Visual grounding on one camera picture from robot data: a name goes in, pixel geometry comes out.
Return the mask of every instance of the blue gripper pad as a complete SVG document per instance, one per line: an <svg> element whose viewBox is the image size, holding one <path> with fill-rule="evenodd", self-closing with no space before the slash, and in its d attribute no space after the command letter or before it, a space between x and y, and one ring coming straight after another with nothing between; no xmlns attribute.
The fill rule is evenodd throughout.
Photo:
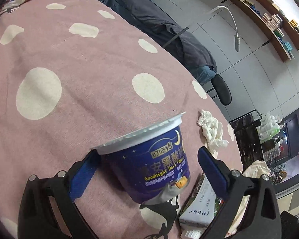
<svg viewBox="0 0 299 239"><path fill-rule="evenodd" d="M204 171L209 183L211 184L215 194L226 200L228 197L227 180L216 164L216 160L207 150L206 147L201 147L198 150L198 163Z"/></svg>
<svg viewBox="0 0 299 239"><path fill-rule="evenodd" d="M85 191L88 183L96 172L97 168L101 165L101 156L95 151L91 154L82 167L77 171L73 179L71 180L71 186L69 196L72 201L81 197Z"/></svg>

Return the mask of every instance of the metal screw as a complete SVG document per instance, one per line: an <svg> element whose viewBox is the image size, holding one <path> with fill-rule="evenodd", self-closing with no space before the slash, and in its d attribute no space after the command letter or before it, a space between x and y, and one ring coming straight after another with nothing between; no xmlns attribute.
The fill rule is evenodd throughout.
<svg viewBox="0 0 299 239"><path fill-rule="evenodd" d="M36 176L35 176L34 174L32 174L32 175L30 175L30 177L29 177L29 181L34 181L35 178L36 178Z"/></svg>
<svg viewBox="0 0 299 239"><path fill-rule="evenodd" d="M262 178L265 180L265 181L268 181L269 180L269 176L267 174L263 174L262 175Z"/></svg>
<svg viewBox="0 0 299 239"><path fill-rule="evenodd" d="M62 178L66 175L66 172L65 171L59 171L58 172L58 177Z"/></svg>
<svg viewBox="0 0 299 239"><path fill-rule="evenodd" d="M238 170L232 170L232 171L231 171L231 174L232 174L233 176L235 176L235 177L239 177L239 176L240 176L240 171L238 171Z"/></svg>

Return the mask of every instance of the polka dot tablecloth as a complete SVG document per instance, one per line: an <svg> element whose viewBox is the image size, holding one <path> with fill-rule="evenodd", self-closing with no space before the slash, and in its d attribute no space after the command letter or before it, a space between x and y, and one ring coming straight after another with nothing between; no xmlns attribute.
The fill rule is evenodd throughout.
<svg viewBox="0 0 299 239"><path fill-rule="evenodd" d="M16 238L21 197L31 174L54 176L89 148L186 111L180 128L190 185L205 144L196 122L210 111L229 146L218 154L242 170L235 137L190 73L146 34L97 0L31 0L0 18L0 219ZM76 200L102 238L140 239L168 220L142 208L105 165ZM168 238L178 238L174 224Z"/></svg>

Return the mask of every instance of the wooden shelf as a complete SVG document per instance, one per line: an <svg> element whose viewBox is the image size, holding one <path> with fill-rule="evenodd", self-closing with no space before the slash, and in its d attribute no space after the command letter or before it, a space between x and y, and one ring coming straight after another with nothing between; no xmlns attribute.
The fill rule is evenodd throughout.
<svg viewBox="0 0 299 239"><path fill-rule="evenodd" d="M245 14L249 16L257 26L262 30L262 32L267 36L267 38L272 43L273 47L276 49L278 55L280 56L283 62L291 59L289 53L285 50L283 45L280 43L277 36L273 31L265 24L265 22L256 14L253 9L251 9L243 0L230 0L235 5L237 5Z"/></svg>
<svg viewBox="0 0 299 239"><path fill-rule="evenodd" d="M271 15L278 14L283 23L282 23L282 28L286 32L286 34L289 36L293 44L295 45L296 49L299 50L299 34L298 32L291 26L289 23L288 19L281 14L273 5L270 1L268 0L256 0L259 2Z"/></svg>

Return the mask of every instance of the crescent moon graphic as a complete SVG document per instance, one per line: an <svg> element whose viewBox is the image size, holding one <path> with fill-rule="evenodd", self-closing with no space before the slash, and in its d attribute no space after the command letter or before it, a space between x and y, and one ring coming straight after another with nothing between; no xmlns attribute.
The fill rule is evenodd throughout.
<svg viewBox="0 0 299 239"><path fill-rule="evenodd" d="M179 132L177 131L177 130L175 130L176 131L176 133L177 133L177 142L175 142L174 144L176 145L176 146L178 146L179 144L180 144L180 135L179 135Z"/></svg>

